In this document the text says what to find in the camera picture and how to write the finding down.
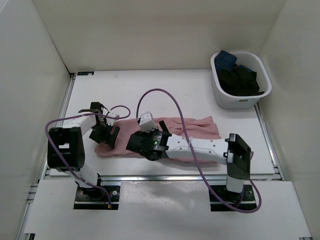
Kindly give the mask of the black label sticker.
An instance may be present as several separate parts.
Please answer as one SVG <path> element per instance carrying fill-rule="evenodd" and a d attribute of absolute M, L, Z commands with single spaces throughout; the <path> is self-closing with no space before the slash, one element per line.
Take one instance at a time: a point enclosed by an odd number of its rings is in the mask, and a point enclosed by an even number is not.
<path fill-rule="evenodd" d="M 94 71 L 79 71 L 77 73 L 78 76 L 93 76 L 94 75 Z"/>

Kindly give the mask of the pink trousers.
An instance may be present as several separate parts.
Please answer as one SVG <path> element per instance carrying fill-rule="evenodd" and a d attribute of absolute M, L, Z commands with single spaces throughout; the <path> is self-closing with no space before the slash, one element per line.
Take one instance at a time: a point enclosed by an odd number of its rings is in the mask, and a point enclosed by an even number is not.
<path fill-rule="evenodd" d="M 158 117 L 153 119 L 156 124 L 164 121 L 169 132 L 184 137 L 182 122 L 179 117 Z M 221 138 L 217 125 L 211 116 L 202 119 L 185 118 L 184 119 L 187 134 L 190 139 L 218 140 Z M 106 143 L 98 144 L 94 152 L 102 158 L 125 157 L 125 158 L 141 158 L 137 153 L 126 150 L 131 134 L 140 130 L 138 122 L 135 119 L 119 120 L 114 123 L 116 127 L 120 127 L 114 148 L 112 149 Z"/>

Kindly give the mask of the black garment in basket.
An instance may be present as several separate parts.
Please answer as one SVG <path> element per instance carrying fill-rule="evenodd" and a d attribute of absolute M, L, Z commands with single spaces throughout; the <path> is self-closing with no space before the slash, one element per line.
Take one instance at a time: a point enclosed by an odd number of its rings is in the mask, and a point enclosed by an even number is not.
<path fill-rule="evenodd" d="M 249 72 L 243 68 L 233 71 L 218 70 L 217 77 L 221 88 L 232 96 L 249 97 L 264 94 L 257 82 L 257 73 Z"/>

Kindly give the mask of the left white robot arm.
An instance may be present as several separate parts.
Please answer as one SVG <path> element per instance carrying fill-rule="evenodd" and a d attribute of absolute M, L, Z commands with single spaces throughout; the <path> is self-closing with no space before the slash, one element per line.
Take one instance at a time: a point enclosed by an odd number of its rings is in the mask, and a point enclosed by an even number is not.
<path fill-rule="evenodd" d="M 80 188 L 87 189 L 93 200 L 100 200 L 105 188 L 99 183 L 100 176 L 85 163 L 83 136 L 90 132 L 89 138 L 97 144 L 107 144 L 115 148 L 120 128 L 115 121 L 117 113 L 107 111 L 100 102 L 92 102 L 90 108 L 81 109 L 76 117 L 68 117 L 61 127 L 47 129 L 47 164 L 49 168 L 73 177 Z"/>

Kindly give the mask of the white plastic laundry basket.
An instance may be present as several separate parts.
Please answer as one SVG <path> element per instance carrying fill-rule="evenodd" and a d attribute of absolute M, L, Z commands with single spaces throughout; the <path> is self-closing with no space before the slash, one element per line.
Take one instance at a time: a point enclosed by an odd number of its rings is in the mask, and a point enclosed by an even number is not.
<path fill-rule="evenodd" d="M 249 109 L 271 93 L 272 84 L 261 59 L 250 52 L 221 50 L 211 59 L 212 88 L 224 109 Z"/>

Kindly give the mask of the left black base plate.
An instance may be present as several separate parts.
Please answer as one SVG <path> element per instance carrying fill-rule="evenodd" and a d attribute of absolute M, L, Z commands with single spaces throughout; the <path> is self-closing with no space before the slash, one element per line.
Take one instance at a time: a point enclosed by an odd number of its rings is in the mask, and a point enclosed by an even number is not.
<path fill-rule="evenodd" d="M 77 187 L 73 208 L 75 210 L 118 210 L 120 202 L 120 185 L 103 185 L 109 194 L 111 204 L 105 191 L 97 188 Z"/>

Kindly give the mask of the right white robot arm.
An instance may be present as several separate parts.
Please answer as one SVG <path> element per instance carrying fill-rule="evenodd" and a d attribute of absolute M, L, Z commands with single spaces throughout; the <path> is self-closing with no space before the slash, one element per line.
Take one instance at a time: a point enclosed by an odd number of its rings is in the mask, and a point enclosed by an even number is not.
<path fill-rule="evenodd" d="M 252 150 L 236 133 L 228 138 L 201 139 L 170 133 L 163 121 L 162 130 L 137 131 L 129 137 L 126 149 L 150 160 L 176 159 L 215 162 L 226 166 L 224 193 L 230 200 L 243 193 L 245 181 L 250 179 Z"/>

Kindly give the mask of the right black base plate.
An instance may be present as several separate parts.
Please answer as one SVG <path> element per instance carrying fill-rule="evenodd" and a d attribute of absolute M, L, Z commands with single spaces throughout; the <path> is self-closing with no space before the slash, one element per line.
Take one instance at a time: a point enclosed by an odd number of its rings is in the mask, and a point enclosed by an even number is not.
<path fill-rule="evenodd" d="M 211 185 L 210 187 L 223 201 L 237 209 L 249 211 L 257 207 L 253 187 L 249 184 L 245 184 L 243 186 L 242 193 L 228 191 L 225 185 Z M 232 211 L 232 209 L 221 203 L 210 191 L 209 201 L 211 212 Z"/>

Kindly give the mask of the dark blue folded garment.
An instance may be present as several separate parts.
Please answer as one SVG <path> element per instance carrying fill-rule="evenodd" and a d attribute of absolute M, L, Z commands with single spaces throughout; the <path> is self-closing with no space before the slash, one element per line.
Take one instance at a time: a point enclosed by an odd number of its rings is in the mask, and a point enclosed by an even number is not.
<path fill-rule="evenodd" d="M 246 69 L 249 72 L 253 72 L 250 68 L 244 65 L 237 65 L 238 58 L 224 50 L 221 50 L 214 59 L 214 65 L 216 71 L 228 70 L 233 71 L 236 68 Z"/>

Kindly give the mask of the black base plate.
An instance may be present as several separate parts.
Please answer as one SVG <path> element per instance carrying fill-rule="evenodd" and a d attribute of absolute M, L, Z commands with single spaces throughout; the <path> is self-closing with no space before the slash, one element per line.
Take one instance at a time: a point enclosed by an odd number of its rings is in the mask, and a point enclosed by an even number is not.
<path fill-rule="evenodd" d="M 111 204 L 105 191 L 97 188 L 77 187 L 73 208 L 75 210 L 118 210 L 120 202 L 120 185 L 103 185 L 109 194 Z"/>
<path fill-rule="evenodd" d="M 210 187 L 223 201 L 237 209 L 249 211 L 257 207 L 253 187 L 249 184 L 245 184 L 243 186 L 242 193 L 228 191 L 225 185 L 211 185 Z M 232 211 L 232 209 L 221 203 L 210 191 L 209 201 L 211 212 Z"/>

